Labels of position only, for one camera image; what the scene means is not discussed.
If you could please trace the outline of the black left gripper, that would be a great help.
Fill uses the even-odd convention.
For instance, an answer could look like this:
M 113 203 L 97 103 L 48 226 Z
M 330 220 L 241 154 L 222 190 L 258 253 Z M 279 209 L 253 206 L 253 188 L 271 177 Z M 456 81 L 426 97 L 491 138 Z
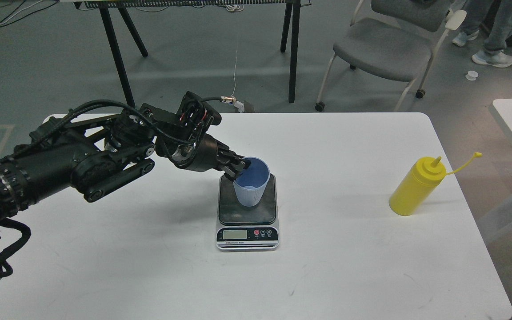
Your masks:
M 229 181 L 235 181 L 244 169 L 251 165 L 250 160 L 231 151 L 228 146 L 205 134 L 203 139 L 192 146 L 179 146 L 170 155 L 177 168 L 193 172 L 206 172 L 209 169 L 223 171 Z

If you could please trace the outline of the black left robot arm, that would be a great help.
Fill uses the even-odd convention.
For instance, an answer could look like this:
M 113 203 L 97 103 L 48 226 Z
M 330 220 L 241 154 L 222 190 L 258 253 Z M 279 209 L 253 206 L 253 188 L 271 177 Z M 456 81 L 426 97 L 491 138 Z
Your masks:
M 93 100 L 62 118 L 49 117 L 0 159 L 0 279 L 12 275 L 8 258 L 30 239 L 31 230 L 12 220 L 18 212 L 67 187 L 95 202 L 149 173 L 156 153 L 177 168 L 210 169 L 235 181 L 252 161 L 207 134 L 221 123 L 210 101 L 185 93 L 176 113 L 143 104 L 141 108 L 113 100 Z

